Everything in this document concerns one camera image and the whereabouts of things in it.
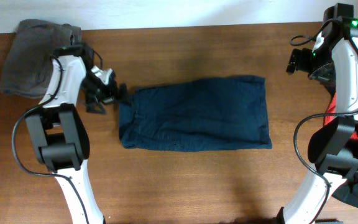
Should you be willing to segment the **dark blue shorts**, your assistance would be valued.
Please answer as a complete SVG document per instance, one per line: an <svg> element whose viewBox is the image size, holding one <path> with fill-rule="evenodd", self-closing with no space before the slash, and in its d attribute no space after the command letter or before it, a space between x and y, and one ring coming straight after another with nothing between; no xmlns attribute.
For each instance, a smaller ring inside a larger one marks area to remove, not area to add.
<svg viewBox="0 0 358 224"><path fill-rule="evenodd" d="M126 149L200 152L271 149L265 80L204 78L142 88L119 105Z"/></svg>

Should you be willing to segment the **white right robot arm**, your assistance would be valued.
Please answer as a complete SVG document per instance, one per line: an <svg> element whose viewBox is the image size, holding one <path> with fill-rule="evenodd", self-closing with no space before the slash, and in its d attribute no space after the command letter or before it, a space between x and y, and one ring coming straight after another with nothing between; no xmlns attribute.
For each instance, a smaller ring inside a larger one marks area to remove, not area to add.
<svg viewBox="0 0 358 224"><path fill-rule="evenodd" d="M306 72L333 91L334 111L308 144L301 160L307 175L275 223L316 223L328 199L358 173L358 19L351 4L338 3L324 12L323 25L312 36L291 39L287 72Z"/></svg>

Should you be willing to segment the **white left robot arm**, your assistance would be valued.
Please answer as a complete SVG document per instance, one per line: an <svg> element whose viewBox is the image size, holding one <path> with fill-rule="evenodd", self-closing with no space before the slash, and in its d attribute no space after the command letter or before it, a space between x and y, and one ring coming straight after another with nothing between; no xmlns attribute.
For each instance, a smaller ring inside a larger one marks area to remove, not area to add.
<svg viewBox="0 0 358 224"><path fill-rule="evenodd" d="M125 84L112 69L94 64L100 55L88 44L60 47L52 54L53 72L46 94L22 117L36 159L47 168L65 197L73 223L105 223L88 175L90 140L77 112L80 92L86 111L105 114L105 106L128 101Z"/></svg>

